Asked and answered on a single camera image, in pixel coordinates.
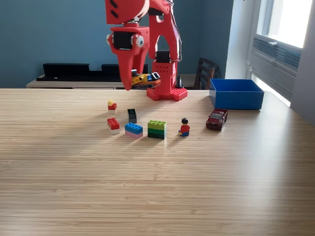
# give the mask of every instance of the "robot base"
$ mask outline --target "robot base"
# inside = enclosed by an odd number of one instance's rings
[[[188,91],[185,88],[172,88],[170,95],[159,95],[156,94],[154,88],[150,88],[147,90],[147,96],[153,99],[154,101],[158,101],[161,99],[166,100],[174,100],[174,101],[180,101],[183,98],[188,96]]]

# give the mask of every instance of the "blue plastic bin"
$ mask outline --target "blue plastic bin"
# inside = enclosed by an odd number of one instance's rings
[[[212,79],[210,98],[215,108],[260,110],[264,91],[252,80]]]

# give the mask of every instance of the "red shirt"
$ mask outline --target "red shirt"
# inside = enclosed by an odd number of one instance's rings
[[[181,133],[182,134],[189,132],[189,130],[190,130],[189,125],[182,125],[182,127],[181,127]]]

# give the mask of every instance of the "wall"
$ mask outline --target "wall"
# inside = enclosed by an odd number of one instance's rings
[[[246,79],[254,1],[234,0],[225,77]]]
[[[225,78],[233,0],[205,0],[200,56],[219,65]]]
[[[195,73],[204,0],[174,2],[183,41],[179,73]],[[117,63],[105,43],[110,27],[104,0],[0,0],[0,87],[25,88],[46,62],[91,63],[92,70]]]
[[[315,125],[315,1],[310,13],[291,108],[302,118]]]

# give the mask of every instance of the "robotic arm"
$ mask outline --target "robotic arm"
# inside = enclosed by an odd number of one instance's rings
[[[173,0],[105,0],[108,24],[113,27],[107,43],[118,57],[120,77],[126,90],[134,85],[150,84],[147,95],[153,100],[175,99],[174,93],[187,96],[184,88],[175,88],[177,62],[180,61],[180,34],[173,15]],[[139,21],[149,14],[150,27],[140,27]],[[166,38],[170,51],[158,51],[160,35]],[[146,54],[154,59],[151,75],[141,75]]]

